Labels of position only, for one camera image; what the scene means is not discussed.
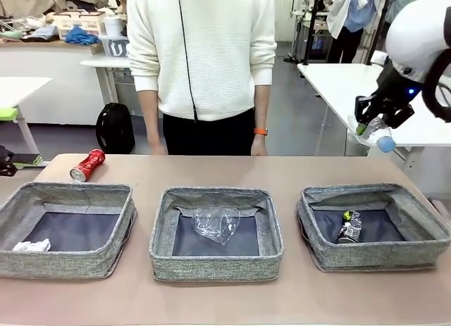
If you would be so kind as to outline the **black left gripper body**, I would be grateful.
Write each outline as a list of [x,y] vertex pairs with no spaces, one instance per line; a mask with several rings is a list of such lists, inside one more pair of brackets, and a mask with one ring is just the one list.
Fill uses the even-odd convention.
[[17,167],[12,162],[15,153],[9,151],[5,146],[0,146],[0,176],[13,177],[17,172]]

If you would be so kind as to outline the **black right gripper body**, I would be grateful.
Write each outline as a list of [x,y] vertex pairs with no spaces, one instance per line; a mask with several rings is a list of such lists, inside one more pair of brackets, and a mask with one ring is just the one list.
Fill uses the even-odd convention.
[[377,78],[377,90],[372,94],[372,102],[384,111],[400,110],[414,99],[422,90],[422,83],[410,79],[396,69],[393,63],[387,63]]

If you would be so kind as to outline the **person's left hand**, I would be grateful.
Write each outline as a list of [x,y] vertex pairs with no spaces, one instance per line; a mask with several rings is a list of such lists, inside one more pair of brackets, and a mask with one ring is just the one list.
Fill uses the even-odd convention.
[[267,156],[265,135],[255,134],[251,147],[251,156]]

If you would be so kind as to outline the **person's right hand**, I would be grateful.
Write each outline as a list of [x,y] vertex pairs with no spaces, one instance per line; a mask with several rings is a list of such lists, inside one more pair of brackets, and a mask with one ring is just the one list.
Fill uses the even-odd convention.
[[164,155],[168,154],[166,146],[161,140],[158,129],[148,130],[147,131],[147,140],[148,140],[152,155],[164,156]]

